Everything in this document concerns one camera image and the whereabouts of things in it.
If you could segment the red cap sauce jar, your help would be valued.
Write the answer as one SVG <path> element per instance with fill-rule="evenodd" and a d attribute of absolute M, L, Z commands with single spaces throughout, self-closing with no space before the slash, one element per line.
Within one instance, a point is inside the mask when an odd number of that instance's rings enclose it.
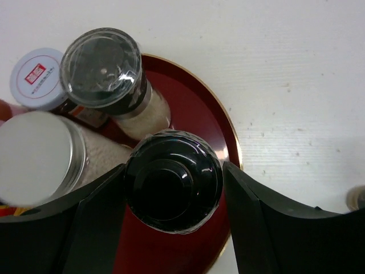
<path fill-rule="evenodd" d="M 0 205 L 0 217 L 5 216 L 20 216 L 24 212 L 28 211 L 29 208 L 23 207 L 11 207 L 8 205 Z"/>

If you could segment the tall blue label salt bottle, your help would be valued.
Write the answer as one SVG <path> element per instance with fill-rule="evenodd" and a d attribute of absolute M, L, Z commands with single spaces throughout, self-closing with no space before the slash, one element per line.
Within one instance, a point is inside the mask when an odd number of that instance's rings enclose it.
<path fill-rule="evenodd" d="M 1 125 L 1 202 L 48 203 L 125 163 L 131 151 L 49 112 L 14 116 Z"/>

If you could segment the pink cap spice bottle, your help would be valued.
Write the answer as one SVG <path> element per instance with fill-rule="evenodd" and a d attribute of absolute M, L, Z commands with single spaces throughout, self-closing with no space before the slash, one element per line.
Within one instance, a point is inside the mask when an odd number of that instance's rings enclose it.
<path fill-rule="evenodd" d="M 25 113 L 26 110 L 20 106 L 16 106 L 10 103 L 0 100 L 0 126 L 12 117 Z"/>

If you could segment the black grinder bottle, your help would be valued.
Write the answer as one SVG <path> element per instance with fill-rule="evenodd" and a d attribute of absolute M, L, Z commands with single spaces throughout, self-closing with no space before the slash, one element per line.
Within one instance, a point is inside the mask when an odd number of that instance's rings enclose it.
<path fill-rule="evenodd" d="M 123 184 L 127 204 L 142 223 L 183 235 L 212 217 L 224 180 L 222 164 L 205 140 L 168 129 L 137 144 L 125 165 Z"/>

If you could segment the clear dome cap bottle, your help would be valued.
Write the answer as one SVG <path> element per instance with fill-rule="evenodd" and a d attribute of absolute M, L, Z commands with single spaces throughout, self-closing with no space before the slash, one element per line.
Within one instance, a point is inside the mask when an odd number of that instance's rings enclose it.
<path fill-rule="evenodd" d="M 112 118 L 131 139 L 169 128 L 171 111 L 147 79 L 137 42 L 115 28 L 90 30 L 67 48 L 60 83 L 68 97 Z"/>

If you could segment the small black cap spice bottle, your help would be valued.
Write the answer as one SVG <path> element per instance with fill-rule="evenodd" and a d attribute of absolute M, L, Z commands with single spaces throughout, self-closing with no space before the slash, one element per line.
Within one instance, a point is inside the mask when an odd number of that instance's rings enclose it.
<path fill-rule="evenodd" d="M 365 207 L 365 185 L 353 187 L 348 191 L 346 205 L 351 212 Z"/>

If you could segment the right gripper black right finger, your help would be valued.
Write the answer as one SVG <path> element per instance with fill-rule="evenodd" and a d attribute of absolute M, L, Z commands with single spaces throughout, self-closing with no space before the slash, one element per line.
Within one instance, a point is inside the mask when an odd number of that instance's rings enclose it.
<path fill-rule="evenodd" d="M 290 199 L 223 165 L 239 273 L 363 273 L 364 210 L 338 214 Z"/>

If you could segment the dark jar white lid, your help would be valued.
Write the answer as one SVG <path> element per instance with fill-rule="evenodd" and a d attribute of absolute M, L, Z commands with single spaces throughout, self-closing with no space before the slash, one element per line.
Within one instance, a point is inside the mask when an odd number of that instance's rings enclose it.
<path fill-rule="evenodd" d="M 36 49 L 24 55 L 11 72 L 13 98 L 28 109 L 48 111 L 91 128 L 101 128 L 108 122 L 108 116 L 74 103 L 61 86 L 62 58 L 62 52 L 51 48 Z"/>

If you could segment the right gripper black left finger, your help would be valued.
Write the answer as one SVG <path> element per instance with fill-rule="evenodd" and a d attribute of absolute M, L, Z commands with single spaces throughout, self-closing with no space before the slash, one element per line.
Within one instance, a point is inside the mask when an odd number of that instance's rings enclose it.
<path fill-rule="evenodd" d="M 20 216 L 1 218 L 1 273 L 112 273 L 124 165 Z"/>

